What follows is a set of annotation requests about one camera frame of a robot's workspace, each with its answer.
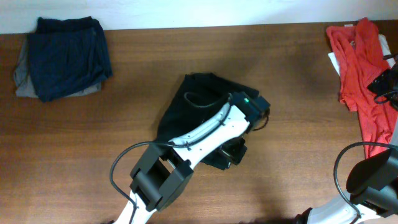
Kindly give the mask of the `black t-shirt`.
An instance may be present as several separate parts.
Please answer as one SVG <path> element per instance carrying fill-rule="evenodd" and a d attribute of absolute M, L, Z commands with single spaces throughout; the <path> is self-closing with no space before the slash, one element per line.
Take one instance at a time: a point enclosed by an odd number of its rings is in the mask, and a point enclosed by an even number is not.
<path fill-rule="evenodd" d="M 259 90 L 213 73 L 193 73 L 185 78 L 160 120 L 156 141 L 167 142 L 186 134 L 214 116 L 228 100 L 228 93 L 245 92 L 258 106 L 268 111 L 270 104 Z"/>

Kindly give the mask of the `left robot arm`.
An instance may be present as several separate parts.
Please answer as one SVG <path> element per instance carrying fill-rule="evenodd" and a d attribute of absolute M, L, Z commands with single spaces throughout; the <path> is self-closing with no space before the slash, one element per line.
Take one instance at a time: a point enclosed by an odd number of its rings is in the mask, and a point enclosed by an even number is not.
<path fill-rule="evenodd" d="M 146 223 L 155 213 L 172 204 L 184 191 L 193 170 L 206 156 L 218 152 L 227 164 L 238 165 L 246 150 L 243 136 L 258 129 L 270 104 L 261 96 L 231 93 L 227 102 L 209 120 L 168 142 L 147 141 L 148 147 L 132 169 L 131 191 L 117 224 Z"/>

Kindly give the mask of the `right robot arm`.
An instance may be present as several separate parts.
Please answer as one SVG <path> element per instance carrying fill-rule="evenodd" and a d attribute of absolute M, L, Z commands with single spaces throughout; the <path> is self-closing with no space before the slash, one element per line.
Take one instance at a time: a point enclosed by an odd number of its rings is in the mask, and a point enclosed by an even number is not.
<path fill-rule="evenodd" d="M 380 146 L 385 150 L 357 163 L 343 191 L 338 182 L 338 165 L 343 154 L 358 146 Z M 298 214 L 296 224 L 362 223 L 397 214 L 397 146 L 379 142 L 356 142 L 341 150 L 333 167 L 339 196 L 318 208 Z"/>

